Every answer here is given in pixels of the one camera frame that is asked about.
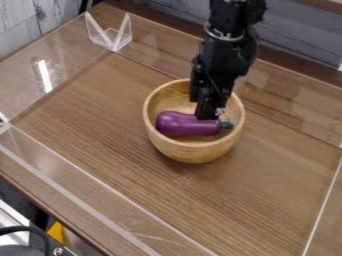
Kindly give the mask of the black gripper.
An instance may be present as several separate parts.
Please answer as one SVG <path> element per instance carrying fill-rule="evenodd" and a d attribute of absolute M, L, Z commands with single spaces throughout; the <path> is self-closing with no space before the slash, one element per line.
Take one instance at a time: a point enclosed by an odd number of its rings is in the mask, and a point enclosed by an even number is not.
<path fill-rule="evenodd" d="M 225 112 L 238 77 L 248 74 L 257 59 L 258 39 L 248 33 L 241 40 L 226 41 L 208 35 L 193 59 L 190 101 L 197 102 L 200 120 L 217 120 Z M 210 76 L 220 91 L 208 86 Z"/>

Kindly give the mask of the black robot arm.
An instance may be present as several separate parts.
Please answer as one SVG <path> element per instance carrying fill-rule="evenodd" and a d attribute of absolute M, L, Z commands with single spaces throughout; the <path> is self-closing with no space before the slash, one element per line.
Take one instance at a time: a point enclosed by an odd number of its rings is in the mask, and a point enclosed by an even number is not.
<path fill-rule="evenodd" d="M 254 25 L 264 20 L 266 0 L 210 0 L 205 37 L 193 58 L 190 101 L 200 120 L 225 113 L 236 80 L 245 76 L 260 52 Z"/>

